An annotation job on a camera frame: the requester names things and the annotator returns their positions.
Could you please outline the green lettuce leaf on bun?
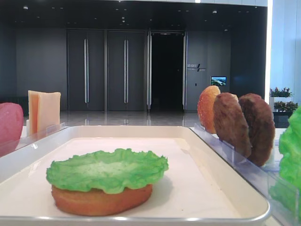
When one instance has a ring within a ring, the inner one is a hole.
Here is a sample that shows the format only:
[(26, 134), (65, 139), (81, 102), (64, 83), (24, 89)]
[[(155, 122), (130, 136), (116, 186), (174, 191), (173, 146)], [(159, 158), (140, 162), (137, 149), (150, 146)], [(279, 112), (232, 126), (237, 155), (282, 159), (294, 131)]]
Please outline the green lettuce leaf on bun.
[(47, 168), (46, 179), (59, 189), (100, 189), (107, 194), (119, 194), (125, 188), (140, 189), (158, 182), (168, 168), (167, 158), (152, 151), (118, 148), (112, 153), (96, 151), (53, 161)]

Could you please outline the inner brown meat patty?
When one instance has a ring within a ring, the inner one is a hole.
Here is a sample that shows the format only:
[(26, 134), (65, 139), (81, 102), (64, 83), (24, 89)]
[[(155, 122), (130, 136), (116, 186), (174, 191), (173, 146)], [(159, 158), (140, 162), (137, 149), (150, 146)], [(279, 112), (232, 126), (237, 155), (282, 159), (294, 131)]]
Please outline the inner brown meat patty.
[(249, 129), (236, 95), (223, 92), (213, 105), (214, 128), (220, 140), (235, 147), (245, 158), (251, 155)]

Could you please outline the brown meat patty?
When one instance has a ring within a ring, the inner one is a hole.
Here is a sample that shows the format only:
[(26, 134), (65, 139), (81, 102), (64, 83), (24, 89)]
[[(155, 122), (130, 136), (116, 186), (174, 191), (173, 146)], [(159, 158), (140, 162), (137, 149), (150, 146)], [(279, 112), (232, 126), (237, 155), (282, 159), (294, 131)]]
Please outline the brown meat patty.
[(249, 127), (252, 152), (248, 160), (259, 167), (263, 166), (270, 157), (275, 137), (273, 113), (257, 94), (241, 96), (239, 104)]
[(236, 95), (223, 92), (213, 105), (214, 128), (220, 140), (235, 147), (245, 158), (251, 155), (249, 129)]

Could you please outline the outer brown meat patty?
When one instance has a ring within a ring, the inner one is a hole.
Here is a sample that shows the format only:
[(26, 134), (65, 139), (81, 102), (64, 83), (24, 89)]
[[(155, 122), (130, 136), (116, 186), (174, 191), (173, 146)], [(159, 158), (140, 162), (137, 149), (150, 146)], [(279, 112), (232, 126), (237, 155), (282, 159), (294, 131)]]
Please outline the outer brown meat patty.
[(257, 94), (241, 96), (239, 104), (249, 127), (252, 152), (248, 160), (259, 167), (263, 166), (270, 157), (275, 137), (273, 113)]

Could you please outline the left orange cheese slice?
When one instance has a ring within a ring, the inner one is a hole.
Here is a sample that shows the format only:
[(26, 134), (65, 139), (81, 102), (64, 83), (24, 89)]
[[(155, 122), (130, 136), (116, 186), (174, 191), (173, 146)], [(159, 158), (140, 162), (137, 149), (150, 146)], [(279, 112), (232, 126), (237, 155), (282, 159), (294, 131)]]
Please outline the left orange cheese slice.
[(38, 92), (28, 91), (29, 98), (29, 135), (37, 133), (37, 118), (38, 118)]

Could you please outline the standing green lettuce leaf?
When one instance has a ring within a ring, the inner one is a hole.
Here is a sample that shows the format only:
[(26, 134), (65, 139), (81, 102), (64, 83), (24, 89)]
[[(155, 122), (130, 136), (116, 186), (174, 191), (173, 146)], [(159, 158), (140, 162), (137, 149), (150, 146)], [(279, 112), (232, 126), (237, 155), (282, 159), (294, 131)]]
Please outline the standing green lettuce leaf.
[(301, 192), (301, 110), (297, 109), (289, 118), (289, 127), (280, 135), (279, 152), (283, 155), (280, 161), (279, 180), (269, 190), (274, 200), (281, 202), (291, 212), (298, 209), (301, 216), (301, 200), (296, 194)]

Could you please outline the inner bun half right rack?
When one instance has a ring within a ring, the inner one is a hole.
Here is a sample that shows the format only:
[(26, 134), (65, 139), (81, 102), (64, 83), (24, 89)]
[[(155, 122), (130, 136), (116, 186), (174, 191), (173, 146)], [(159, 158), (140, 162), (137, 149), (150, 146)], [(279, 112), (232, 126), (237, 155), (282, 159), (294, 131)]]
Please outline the inner bun half right rack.
[(213, 85), (205, 88), (199, 96), (198, 117), (200, 124), (211, 134), (215, 134), (213, 105), (215, 98), (220, 94), (220, 89)]

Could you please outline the dark double door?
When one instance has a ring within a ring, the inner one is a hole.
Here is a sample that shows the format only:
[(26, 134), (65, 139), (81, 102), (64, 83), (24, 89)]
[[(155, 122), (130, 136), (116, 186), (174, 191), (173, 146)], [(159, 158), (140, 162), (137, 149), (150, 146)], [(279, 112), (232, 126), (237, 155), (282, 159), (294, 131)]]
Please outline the dark double door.
[(145, 31), (68, 30), (68, 109), (143, 111)]

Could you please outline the white rectangular tray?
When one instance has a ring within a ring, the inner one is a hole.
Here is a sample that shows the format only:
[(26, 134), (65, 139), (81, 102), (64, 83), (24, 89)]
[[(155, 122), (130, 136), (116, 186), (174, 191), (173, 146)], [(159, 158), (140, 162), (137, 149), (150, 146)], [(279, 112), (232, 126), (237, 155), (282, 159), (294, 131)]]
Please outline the white rectangular tray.
[[(111, 217), (59, 211), (46, 181), (51, 162), (117, 148), (167, 157), (150, 199)], [(68, 127), (0, 160), (3, 226), (262, 226), (269, 217), (267, 199), (186, 127)]]

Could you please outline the bottom bun on tray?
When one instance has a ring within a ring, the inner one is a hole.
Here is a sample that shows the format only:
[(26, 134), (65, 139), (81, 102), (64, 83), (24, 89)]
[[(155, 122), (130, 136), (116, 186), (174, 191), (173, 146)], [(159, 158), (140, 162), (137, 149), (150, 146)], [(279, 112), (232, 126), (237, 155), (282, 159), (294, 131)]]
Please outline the bottom bun on tray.
[(52, 186), (56, 207), (66, 213), (81, 216), (118, 214), (145, 203), (152, 194), (152, 185), (139, 189), (125, 188), (119, 194), (107, 194), (100, 189), (89, 192), (69, 191)]

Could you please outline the flower planter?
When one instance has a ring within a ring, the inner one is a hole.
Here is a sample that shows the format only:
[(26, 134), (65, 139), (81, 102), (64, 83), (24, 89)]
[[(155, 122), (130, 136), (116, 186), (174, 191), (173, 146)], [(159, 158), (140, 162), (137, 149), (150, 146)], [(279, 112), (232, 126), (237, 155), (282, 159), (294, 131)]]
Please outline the flower planter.
[(270, 89), (269, 105), (273, 111), (274, 123), (276, 128), (287, 128), (288, 119), (292, 115), (292, 111), (287, 109), (287, 104), (293, 100), (292, 93), (289, 88), (279, 89), (275, 87)]

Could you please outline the wall display screen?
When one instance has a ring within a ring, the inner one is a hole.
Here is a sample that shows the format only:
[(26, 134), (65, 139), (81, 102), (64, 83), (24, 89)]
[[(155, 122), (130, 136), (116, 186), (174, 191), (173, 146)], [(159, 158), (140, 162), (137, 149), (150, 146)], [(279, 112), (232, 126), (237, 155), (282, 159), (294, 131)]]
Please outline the wall display screen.
[(226, 84), (227, 84), (227, 77), (225, 76), (211, 77), (211, 85), (226, 86)]

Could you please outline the clear rail left side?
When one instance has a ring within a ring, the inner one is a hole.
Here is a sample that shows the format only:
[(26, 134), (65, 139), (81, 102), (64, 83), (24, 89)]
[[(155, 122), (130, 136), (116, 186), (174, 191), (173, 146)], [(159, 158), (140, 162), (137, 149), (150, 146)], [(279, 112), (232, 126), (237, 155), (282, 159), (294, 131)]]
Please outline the clear rail left side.
[(30, 136), (21, 137), (19, 140), (15, 141), (9, 141), (7, 143), (0, 145), (0, 156), (5, 156), (9, 153), (12, 153), (22, 147), (25, 147), (27, 145), (33, 144), (45, 137), (48, 137), (56, 132), (61, 131), (65, 128), (65, 123), (61, 123), (59, 125), (53, 125), (48, 128), (46, 128), (43, 131), (40, 131), (36, 134), (32, 134)]

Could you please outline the clear rail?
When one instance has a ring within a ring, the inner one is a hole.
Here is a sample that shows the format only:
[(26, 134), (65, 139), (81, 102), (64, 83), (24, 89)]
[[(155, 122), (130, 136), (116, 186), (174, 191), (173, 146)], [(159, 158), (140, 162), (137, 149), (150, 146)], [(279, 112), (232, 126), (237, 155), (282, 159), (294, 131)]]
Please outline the clear rail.
[(243, 158), (231, 145), (220, 141), (216, 135), (207, 133), (202, 126), (195, 124), (191, 129), (268, 199), (275, 220), (283, 226), (301, 224), (301, 193), (279, 175), (282, 155), (278, 150), (278, 143), (285, 129), (276, 129), (272, 154), (263, 167), (257, 167)]
[(53, 125), (48, 128), (46, 128), (43, 131), (40, 131), (36, 134), (32, 134), (30, 136), (21, 137), (19, 140), (15, 141), (9, 141), (7, 143), (0, 145), (0, 156), (5, 156), (9, 153), (12, 153), (22, 147), (25, 147), (27, 145), (33, 144), (45, 137), (48, 137), (56, 132), (61, 131), (65, 128), (65, 123), (61, 123), (59, 125)]

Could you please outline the clear rail right side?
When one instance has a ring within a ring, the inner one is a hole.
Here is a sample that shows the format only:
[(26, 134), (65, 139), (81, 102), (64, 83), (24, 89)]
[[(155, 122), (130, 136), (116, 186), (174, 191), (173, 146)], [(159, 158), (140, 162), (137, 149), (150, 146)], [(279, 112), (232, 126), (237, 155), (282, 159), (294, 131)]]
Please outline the clear rail right side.
[(216, 135), (207, 133), (202, 126), (195, 124), (191, 129), (268, 199), (275, 220), (283, 226), (301, 224), (301, 193), (279, 175), (282, 155), (278, 150), (278, 143), (285, 129), (276, 129), (272, 154), (263, 167), (257, 167), (243, 158), (231, 145), (220, 141)]

